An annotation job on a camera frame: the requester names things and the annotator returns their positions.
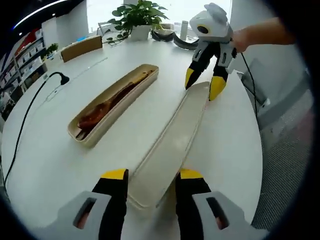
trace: black object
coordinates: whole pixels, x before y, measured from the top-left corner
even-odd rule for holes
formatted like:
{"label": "black object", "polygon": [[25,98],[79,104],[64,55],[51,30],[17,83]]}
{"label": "black object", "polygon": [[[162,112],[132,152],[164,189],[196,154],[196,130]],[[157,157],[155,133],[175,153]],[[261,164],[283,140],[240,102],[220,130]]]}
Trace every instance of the black object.
{"label": "black object", "polygon": [[175,45],[182,49],[188,49],[194,51],[198,47],[199,39],[194,42],[186,42],[181,40],[175,33],[173,35],[173,42]]}
{"label": "black object", "polygon": [[7,121],[12,109],[14,109],[15,104],[7,104],[1,113],[3,120]]}
{"label": "black object", "polygon": [[207,33],[209,33],[209,30],[208,30],[206,27],[204,27],[204,26],[198,26],[197,29],[198,29],[198,31],[199,31],[200,33],[202,33],[202,34],[207,34]]}
{"label": "black object", "polygon": [[204,232],[201,217],[192,195],[210,193],[203,178],[175,178],[175,213],[178,217],[181,240],[203,240]]}
{"label": "black object", "polygon": [[[201,50],[197,49],[195,53],[196,58],[200,54]],[[215,66],[213,69],[214,76],[223,77],[225,81],[227,81],[228,73],[225,67],[218,66],[218,62],[220,59],[220,43],[219,42],[210,42],[208,46],[203,50],[200,57],[198,57],[197,61],[193,60],[189,66],[189,69],[192,69],[193,72],[189,76],[187,83],[185,85],[185,89],[190,88],[199,78],[199,76],[203,73],[203,71],[207,68],[210,63],[210,60],[213,56],[216,56],[217,60],[215,62]]]}
{"label": "black object", "polygon": [[252,76],[252,73],[251,73],[251,71],[250,71],[250,68],[249,68],[248,63],[247,63],[247,61],[246,61],[246,59],[245,59],[244,54],[241,53],[241,55],[242,55],[243,61],[244,61],[244,63],[245,63],[245,66],[246,66],[246,68],[248,69],[248,72],[249,72],[249,74],[250,74],[250,77],[251,77],[251,79],[252,79],[253,97],[254,97],[254,111],[255,111],[255,118],[257,119],[257,118],[258,118],[258,112],[257,112],[257,96],[256,96],[255,80],[254,80],[254,77]]}
{"label": "black object", "polygon": [[100,178],[92,192],[110,195],[111,199],[103,213],[99,229],[99,240],[120,240],[127,214],[129,170],[123,179]]}
{"label": "black object", "polygon": [[67,82],[69,82],[70,78],[67,77],[66,75],[64,75],[62,72],[59,71],[55,71],[54,73],[51,73],[51,75],[49,76],[49,78],[51,78],[53,75],[59,74],[61,77],[61,85],[65,85]]}
{"label": "black object", "polygon": [[151,31],[152,38],[158,42],[161,42],[161,41],[171,42],[174,39],[174,35],[175,35],[174,32],[164,35],[164,34],[157,33],[154,30]]}
{"label": "black object", "polygon": [[[51,77],[52,77],[53,75],[55,75],[55,74],[59,74],[59,75],[61,76],[61,85],[65,85],[65,84],[66,84],[67,82],[69,82],[69,80],[70,80],[69,77],[63,75],[61,72],[58,72],[58,71],[52,73],[52,74],[49,76],[49,78],[51,78]],[[20,128],[20,131],[19,131],[19,135],[18,135],[18,138],[17,138],[17,140],[16,140],[16,144],[15,144],[15,149],[14,149],[14,154],[13,154],[12,162],[11,162],[11,165],[10,165],[10,167],[9,167],[9,170],[8,170],[6,176],[5,176],[4,183],[3,183],[3,187],[4,187],[5,190],[6,190],[6,182],[7,182],[7,179],[8,179],[8,177],[9,177],[9,174],[10,174],[10,172],[11,172],[11,169],[12,169],[12,167],[13,167],[15,161],[16,161],[16,156],[17,156],[17,151],[18,151],[18,144],[19,144],[19,140],[20,140],[20,137],[21,137],[22,129],[23,129],[23,127],[24,127],[24,124],[25,124],[25,121],[26,121],[28,112],[29,112],[32,104],[34,103],[37,95],[39,94],[40,90],[44,87],[44,85],[47,83],[47,81],[48,81],[48,80],[45,80],[45,81],[42,83],[42,85],[39,87],[38,91],[36,91],[35,95],[33,96],[32,100],[31,100],[31,102],[30,102],[30,104],[29,104],[29,106],[28,106],[28,108],[27,108],[27,110],[26,110],[26,112],[25,112],[25,114],[24,114],[23,121],[22,121],[22,124],[21,124],[21,128]]]}

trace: green plant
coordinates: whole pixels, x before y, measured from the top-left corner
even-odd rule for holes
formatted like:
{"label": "green plant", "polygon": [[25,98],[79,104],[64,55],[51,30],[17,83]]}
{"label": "green plant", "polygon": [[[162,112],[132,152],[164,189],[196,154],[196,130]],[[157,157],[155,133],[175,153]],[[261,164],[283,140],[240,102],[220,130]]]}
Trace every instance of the green plant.
{"label": "green plant", "polygon": [[[167,9],[152,1],[138,0],[137,5],[124,3],[112,12],[113,16],[121,19],[112,18],[108,23],[114,24],[114,28],[120,31],[116,38],[122,41],[131,34],[133,27],[151,25],[160,28],[161,18],[168,19],[160,10]],[[114,44],[115,41],[109,37],[107,43]]]}
{"label": "green plant", "polygon": [[50,54],[52,54],[54,51],[57,51],[58,50],[58,43],[53,43],[51,44],[45,51],[45,56],[49,56]]}

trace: container lid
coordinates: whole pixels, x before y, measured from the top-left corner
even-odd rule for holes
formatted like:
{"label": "container lid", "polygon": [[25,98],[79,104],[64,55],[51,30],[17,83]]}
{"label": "container lid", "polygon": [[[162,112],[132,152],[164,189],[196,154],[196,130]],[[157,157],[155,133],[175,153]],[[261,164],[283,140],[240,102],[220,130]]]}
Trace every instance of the container lid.
{"label": "container lid", "polygon": [[191,86],[128,183],[128,200],[148,215],[160,203],[188,154],[208,100],[209,82]]}

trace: ceiling light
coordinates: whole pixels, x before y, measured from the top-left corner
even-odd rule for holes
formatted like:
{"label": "ceiling light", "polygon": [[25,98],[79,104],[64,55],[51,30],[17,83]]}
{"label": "ceiling light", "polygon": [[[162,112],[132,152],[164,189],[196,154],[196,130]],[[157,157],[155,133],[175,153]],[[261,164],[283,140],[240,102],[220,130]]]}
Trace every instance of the ceiling light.
{"label": "ceiling light", "polygon": [[19,21],[19,22],[13,27],[13,29],[15,29],[19,24],[21,24],[22,22],[24,22],[25,20],[27,20],[28,18],[30,18],[32,15],[34,15],[34,14],[42,11],[43,9],[46,9],[46,8],[52,6],[52,5],[55,5],[55,4],[58,4],[58,3],[62,3],[62,2],[65,2],[65,1],[68,1],[68,0],[55,1],[55,2],[52,2],[52,3],[48,4],[48,5],[45,5],[45,6],[41,7],[41,8],[39,8],[39,9],[35,10],[34,12],[30,13],[28,16],[25,16],[21,21]]}

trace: human hand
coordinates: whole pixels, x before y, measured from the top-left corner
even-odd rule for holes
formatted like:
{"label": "human hand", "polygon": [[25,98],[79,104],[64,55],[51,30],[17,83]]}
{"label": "human hand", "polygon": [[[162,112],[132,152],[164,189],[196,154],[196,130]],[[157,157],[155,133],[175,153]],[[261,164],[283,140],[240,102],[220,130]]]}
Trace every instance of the human hand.
{"label": "human hand", "polygon": [[237,53],[243,53],[249,46],[246,33],[243,30],[235,31],[232,36],[232,41]]}

